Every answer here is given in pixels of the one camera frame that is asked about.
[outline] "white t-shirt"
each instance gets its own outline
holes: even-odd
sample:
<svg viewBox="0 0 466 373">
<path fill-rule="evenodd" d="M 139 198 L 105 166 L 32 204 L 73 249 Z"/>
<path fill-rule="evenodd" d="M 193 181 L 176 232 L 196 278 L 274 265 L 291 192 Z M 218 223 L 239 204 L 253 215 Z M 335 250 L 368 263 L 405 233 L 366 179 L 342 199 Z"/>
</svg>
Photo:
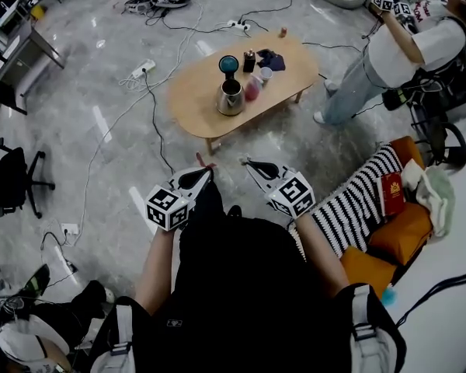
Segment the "white t-shirt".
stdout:
<svg viewBox="0 0 466 373">
<path fill-rule="evenodd" d="M 466 35 L 451 19 L 453 14 L 444 0 L 425 0 L 411 5 L 418 33 L 412 36 L 424 65 L 412 63 L 399 47 L 386 25 L 371 37 L 368 54 L 373 69 L 389 87 L 400 87 L 410 81 L 419 68 L 433 71 L 452 61 L 464 48 Z"/>
<path fill-rule="evenodd" d="M 18 319 L 0 329 L 0 348 L 18 361 L 38 361 L 46 357 L 37 336 L 50 340 L 64 353 L 69 354 L 65 340 L 42 319 L 30 315 L 29 320 Z"/>
</svg>

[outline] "sneaker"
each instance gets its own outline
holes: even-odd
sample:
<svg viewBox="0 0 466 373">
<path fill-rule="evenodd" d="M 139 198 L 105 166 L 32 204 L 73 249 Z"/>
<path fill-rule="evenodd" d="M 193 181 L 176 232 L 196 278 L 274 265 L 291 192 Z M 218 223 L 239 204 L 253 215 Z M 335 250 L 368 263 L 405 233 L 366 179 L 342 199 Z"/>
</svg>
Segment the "sneaker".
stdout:
<svg viewBox="0 0 466 373">
<path fill-rule="evenodd" d="M 237 204 L 232 206 L 230 211 L 228 212 L 228 217 L 241 217 L 242 216 L 242 208 Z"/>
<path fill-rule="evenodd" d="M 325 88 L 326 88 L 326 91 L 328 92 L 328 94 L 330 96 L 332 96 L 333 94 L 335 94 L 338 90 L 339 90 L 339 87 L 337 86 L 337 84 L 335 84 L 332 80 L 330 80 L 329 78 L 327 78 L 323 84 L 325 85 Z"/>
<path fill-rule="evenodd" d="M 323 119 L 323 114 L 320 110 L 318 112 L 314 112 L 314 116 L 312 118 L 316 123 L 325 124 L 325 119 Z"/>
</svg>

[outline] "light blue jeans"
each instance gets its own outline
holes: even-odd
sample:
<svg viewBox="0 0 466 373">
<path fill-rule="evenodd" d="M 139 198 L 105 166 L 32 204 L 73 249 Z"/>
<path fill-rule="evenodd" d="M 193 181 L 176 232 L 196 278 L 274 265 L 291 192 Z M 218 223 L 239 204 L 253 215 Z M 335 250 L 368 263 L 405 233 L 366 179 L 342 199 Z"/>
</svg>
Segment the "light blue jeans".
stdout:
<svg viewBox="0 0 466 373">
<path fill-rule="evenodd" d="M 367 53 L 361 54 L 347 68 L 338 91 L 327 101 L 322 111 L 325 123 L 335 125 L 349 120 L 367 101 L 385 92 L 386 88 L 387 85 L 371 66 Z"/>
</svg>

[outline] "small cup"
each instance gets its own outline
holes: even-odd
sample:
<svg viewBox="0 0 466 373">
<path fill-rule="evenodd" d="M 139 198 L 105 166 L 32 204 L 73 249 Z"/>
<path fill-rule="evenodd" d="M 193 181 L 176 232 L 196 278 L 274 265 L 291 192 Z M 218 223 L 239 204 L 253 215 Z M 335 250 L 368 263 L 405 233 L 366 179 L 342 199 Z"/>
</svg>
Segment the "small cup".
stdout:
<svg viewBox="0 0 466 373">
<path fill-rule="evenodd" d="M 273 71 L 270 68 L 261 68 L 261 79 L 264 85 L 273 77 Z"/>
</svg>

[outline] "white sneaker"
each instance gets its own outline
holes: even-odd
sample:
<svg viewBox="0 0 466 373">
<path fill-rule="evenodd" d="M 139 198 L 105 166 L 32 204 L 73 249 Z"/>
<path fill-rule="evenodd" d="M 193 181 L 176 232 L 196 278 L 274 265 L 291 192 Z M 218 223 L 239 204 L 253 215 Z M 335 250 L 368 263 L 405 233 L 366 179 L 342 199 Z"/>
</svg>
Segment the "white sneaker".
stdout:
<svg viewBox="0 0 466 373">
<path fill-rule="evenodd" d="M 113 304 L 114 302 L 116 302 L 116 296 L 114 295 L 112 290 L 108 288 L 104 288 L 104 289 L 106 291 L 106 302 L 108 302 L 109 304 Z"/>
<path fill-rule="evenodd" d="M 318 112 L 314 112 L 314 116 L 312 118 L 316 123 L 325 124 L 325 119 L 323 119 L 323 114 L 320 110 Z"/>
<path fill-rule="evenodd" d="M 328 91 L 328 94 L 332 96 L 335 94 L 338 90 L 339 87 L 337 84 L 335 84 L 331 79 L 327 78 L 323 84 L 325 85 L 326 91 Z"/>
</svg>

